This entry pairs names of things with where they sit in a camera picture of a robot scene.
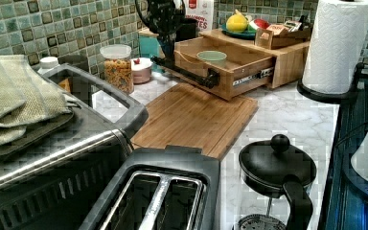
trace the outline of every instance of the countertop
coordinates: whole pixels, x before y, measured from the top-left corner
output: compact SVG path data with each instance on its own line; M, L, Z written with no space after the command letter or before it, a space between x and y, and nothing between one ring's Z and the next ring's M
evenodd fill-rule
M130 96L142 104L148 104L179 81L175 77L153 73L151 81L135 85ZM268 198L240 183L238 155L247 144L269 140L279 133L285 134L292 145L305 151L316 164L317 176L310 187L314 212L309 229L317 229L339 106L305 98L297 92L296 82L274 90L260 87L244 95L257 99L259 108L221 161L220 202L214 229L230 230L239 212L265 215ZM102 91L94 94L93 107L113 122L126 111ZM284 196L273 199L270 215L287 223L289 207Z

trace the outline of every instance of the yellow fruit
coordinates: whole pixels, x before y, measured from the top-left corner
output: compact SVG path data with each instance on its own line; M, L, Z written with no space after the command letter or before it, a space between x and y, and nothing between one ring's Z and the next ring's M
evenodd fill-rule
M226 29L235 33L242 33L246 30L247 25L247 19L242 14L234 14L226 21Z

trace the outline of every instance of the wooden organizer box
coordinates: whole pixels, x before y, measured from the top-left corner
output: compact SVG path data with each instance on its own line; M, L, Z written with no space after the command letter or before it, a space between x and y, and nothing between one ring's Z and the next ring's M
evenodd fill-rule
M269 50L276 50L310 40L311 32L312 28L306 28L303 31L274 35L272 31L258 29L255 44Z
M270 50L256 46L252 40L227 36L221 29L199 34L201 37L175 43L175 65L201 77L206 77L207 69L213 68L219 72L219 85L209 89L178 73L172 73L227 101L262 85L276 88L303 77L309 41ZM225 66L219 67L196 57L198 52L208 50L225 53L227 55ZM270 67L274 68L271 77L254 78L262 71L267 73L267 68Z
M196 57L202 51L220 51L227 55L225 66L214 65ZM219 85L212 89L200 86L193 80L184 78L178 73L178 77L189 81L221 98L229 101L250 89L271 82L271 77L256 79L264 69L274 69L275 59L273 55L261 51L244 49L224 40L214 40L208 37L198 37L191 40L175 43L175 65L197 74L207 77L208 68L219 72Z

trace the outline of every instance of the cereal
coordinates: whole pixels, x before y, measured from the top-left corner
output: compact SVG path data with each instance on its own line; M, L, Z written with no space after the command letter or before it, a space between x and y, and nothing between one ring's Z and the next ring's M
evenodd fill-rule
M130 59L106 59L103 63L106 81L130 94L133 92Z

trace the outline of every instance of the red fruit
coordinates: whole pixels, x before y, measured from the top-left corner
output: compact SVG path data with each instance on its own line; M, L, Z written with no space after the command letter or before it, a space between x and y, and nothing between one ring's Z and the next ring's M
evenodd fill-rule
M257 30L258 28L267 29L267 27L270 26L270 24L263 19L256 18L253 20L250 25L253 27L253 29Z

